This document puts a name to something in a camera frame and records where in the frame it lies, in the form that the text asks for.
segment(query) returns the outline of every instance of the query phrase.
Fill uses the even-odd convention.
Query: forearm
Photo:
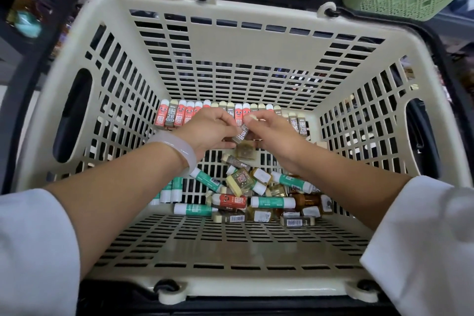
[[[307,142],[298,146],[297,163],[302,177],[373,230],[411,179]]]
[[[84,277],[133,218],[184,167],[158,142],[45,187],[62,204],[76,231]]]

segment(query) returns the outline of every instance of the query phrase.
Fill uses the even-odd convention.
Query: translucent white bangle
[[[148,139],[147,142],[162,142],[163,144],[169,145],[173,149],[177,150],[186,159],[189,167],[184,169],[184,171],[178,175],[181,178],[189,176],[191,171],[193,171],[196,166],[198,166],[196,154],[194,153],[193,148],[186,141],[173,135],[173,133],[160,130],[150,139]]]

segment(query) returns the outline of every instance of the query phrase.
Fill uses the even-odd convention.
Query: white shirt
[[[403,316],[474,315],[474,190],[425,176],[398,195],[361,258]],[[79,248],[47,191],[0,197],[0,315],[74,315]]]

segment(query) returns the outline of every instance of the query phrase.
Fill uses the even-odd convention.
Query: white plastic basket
[[[155,132],[163,98],[296,109],[306,115],[311,142],[327,141],[346,157],[410,175],[419,171],[405,108],[419,98],[438,146],[441,180],[471,186],[453,113],[420,37],[400,27],[332,18],[326,9],[335,6],[326,3],[316,13],[220,0],[89,0],[38,99],[15,190],[40,187],[142,145]],[[402,59],[409,59],[414,78],[407,78]],[[81,69],[91,74],[92,89],[72,155],[58,162],[56,131]],[[267,151],[258,152],[255,166],[281,171]],[[199,165],[223,180],[219,153],[209,152]],[[184,184],[183,202],[203,202],[203,185]],[[355,286],[370,278],[358,260],[371,234],[354,217],[338,214],[291,230],[275,223],[214,224],[174,216],[170,205],[149,206],[89,277],[150,290],[163,278],[174,279],[179,291],[160,291],[167,304],[186,296],[350,295],[373,302],[373,293]]]

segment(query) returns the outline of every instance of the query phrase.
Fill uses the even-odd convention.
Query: green glue stick
[[[215,207],[200,204],[175,204],[175,215],[190,216],[211,216],[212,212],[216,212]]]
[[[195,178],[198,181],[201,181],[204,185],[210,188],[213,191],[219,191],[222,184],[219,180],[212,178],[204,171],[199,170],[198,168],[194,169],[191,174],[189,174],[192,178]]]
[[[171,188],[173,187],[173,180],[171,180],[168,185],[166,185],[163,190],[161,190],[160,203],[169,203],[171,202]]]
[[[315,188],[311,183],[308,181],[303,181],[298,178],[293,178],[288,175],[280,174],[279,172],[272,171],[273,181],[278,182],[283,185],[293,186],[295,189],[304,192],[306,194],[311,193]]]
[[[181,202],[182,199],[182,178],[174,178],[171,186],[171,202]]]
[[[160,204],[160,193],[157,193],[157,195],[149,202],[149,205],[159,205]]]
[[[254,208],[294,209],[296,201],[292,197],[258,197],[252,196],[250,206]]]

